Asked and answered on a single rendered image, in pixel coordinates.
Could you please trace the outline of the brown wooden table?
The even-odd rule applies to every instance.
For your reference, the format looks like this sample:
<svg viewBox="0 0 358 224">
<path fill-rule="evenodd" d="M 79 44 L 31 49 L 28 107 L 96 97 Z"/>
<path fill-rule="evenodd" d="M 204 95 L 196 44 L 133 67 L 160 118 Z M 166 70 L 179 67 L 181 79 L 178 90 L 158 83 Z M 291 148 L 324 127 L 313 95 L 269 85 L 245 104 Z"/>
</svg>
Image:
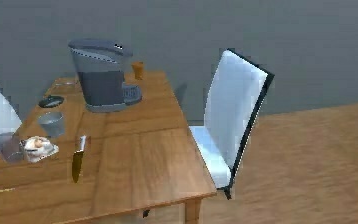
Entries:
<svg viewBox="0 0 358 224">
<path fill-rule="evenodd" d="M 65 99 L 58 109 L 66 133 L 54 141 L 59 152 L 38 163 L 0 159 L 0 224 L 109 224 L 175 204 L 185 206 L 184 224 L 201 224 L 201 202 L 216 188 L 164 73 L 138 81 L 140 103 L 103 114 L 86 110 L 78 83 L 55 81 L 47 92 Z M 72 160 L 83 135 L 75 183 Z"/>
</svg>

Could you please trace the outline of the orange cup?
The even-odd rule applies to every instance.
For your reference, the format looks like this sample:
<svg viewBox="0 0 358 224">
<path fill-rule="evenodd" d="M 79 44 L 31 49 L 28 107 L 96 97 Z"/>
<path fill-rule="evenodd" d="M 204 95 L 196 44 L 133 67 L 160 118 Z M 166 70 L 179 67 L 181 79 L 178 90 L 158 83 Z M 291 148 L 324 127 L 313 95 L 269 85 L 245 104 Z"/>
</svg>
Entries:
<svg viewBox="0 0 358 224">
<path fill-rule="evenodd" d="M 133 68 L 135 78 L 137 80 L 142 80 L 144 73 L 144 63 L 141 61 L 133 62 L 131 66 Z"/>
</svg>

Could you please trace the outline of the grey coffee machine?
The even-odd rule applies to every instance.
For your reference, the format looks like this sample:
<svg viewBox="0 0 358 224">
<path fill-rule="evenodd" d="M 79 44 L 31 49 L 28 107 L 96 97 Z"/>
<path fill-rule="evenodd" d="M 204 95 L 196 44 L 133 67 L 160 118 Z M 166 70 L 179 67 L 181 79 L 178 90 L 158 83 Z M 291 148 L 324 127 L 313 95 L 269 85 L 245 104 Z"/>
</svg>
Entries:
<svg viewBox="0 0 358 224">
<path fill-rule="evenodd" d="M 81 38 L 71 40 L 68 47 L 89 111 L 118 112 L 142 100 L 141 88 L 125 82 L 125 60 L 133 56 L 128 46 L 114 40 Z"/>
</svg>

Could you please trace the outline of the clear glass plate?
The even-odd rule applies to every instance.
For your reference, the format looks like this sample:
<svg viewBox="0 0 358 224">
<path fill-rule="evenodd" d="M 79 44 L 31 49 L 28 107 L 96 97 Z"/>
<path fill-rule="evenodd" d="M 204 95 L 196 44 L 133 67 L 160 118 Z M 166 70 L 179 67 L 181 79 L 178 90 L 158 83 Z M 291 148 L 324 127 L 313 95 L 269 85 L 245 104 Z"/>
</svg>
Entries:
<svg viewBox="0 0 358 224">
<path fill-rule="evenodd" d="M 55 86 L 76 85 L 77 79 L 74 77 L 59 78 L 55 81 Z"/>
</svg>

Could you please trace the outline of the grey cup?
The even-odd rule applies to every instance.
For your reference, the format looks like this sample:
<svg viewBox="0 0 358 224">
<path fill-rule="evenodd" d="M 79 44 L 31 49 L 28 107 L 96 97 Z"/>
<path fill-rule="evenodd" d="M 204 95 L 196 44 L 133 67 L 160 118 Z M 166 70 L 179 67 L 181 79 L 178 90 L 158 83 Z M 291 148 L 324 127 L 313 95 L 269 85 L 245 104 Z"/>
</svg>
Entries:
<svg viewBox="0 0 358 224">
<path fill-rule="evenodd" d="M 65 133 L 64 116 L 61 112 L 47 112 L 41 115 L 38 124 L 49 137 L 56 138 Z"/>
</svg>

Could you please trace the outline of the dark round dish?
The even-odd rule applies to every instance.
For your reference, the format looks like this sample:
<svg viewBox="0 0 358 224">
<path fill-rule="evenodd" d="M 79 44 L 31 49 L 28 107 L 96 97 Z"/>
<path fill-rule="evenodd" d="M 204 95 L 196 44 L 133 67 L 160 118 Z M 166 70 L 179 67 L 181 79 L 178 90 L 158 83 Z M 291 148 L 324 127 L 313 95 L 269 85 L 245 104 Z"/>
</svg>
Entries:
<svg viewBox="0 0 358 224">
<path fill-rule="evenodd" d="M 53 96 L 49 95 L 46 98 L 43 98 L 38 106 L 41 108 L 53 108 L 61 105 L 64 102 L 64 98 L 62 96 Z"/>
</svg>

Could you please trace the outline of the grey glass mug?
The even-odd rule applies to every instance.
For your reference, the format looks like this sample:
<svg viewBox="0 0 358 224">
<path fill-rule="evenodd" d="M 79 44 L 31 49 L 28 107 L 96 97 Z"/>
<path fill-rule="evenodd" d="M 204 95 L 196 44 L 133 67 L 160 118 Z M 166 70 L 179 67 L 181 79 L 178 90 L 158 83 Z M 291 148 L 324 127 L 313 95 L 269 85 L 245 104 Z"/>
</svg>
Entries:
<svg viewBox="0 0 358 224">
<path fill-rule="evenodd" d="M 13 132 L 0 134 L 0 155 L 7 163 L 17 163 L 23 159 L 20 139 Z"/>
</svg>

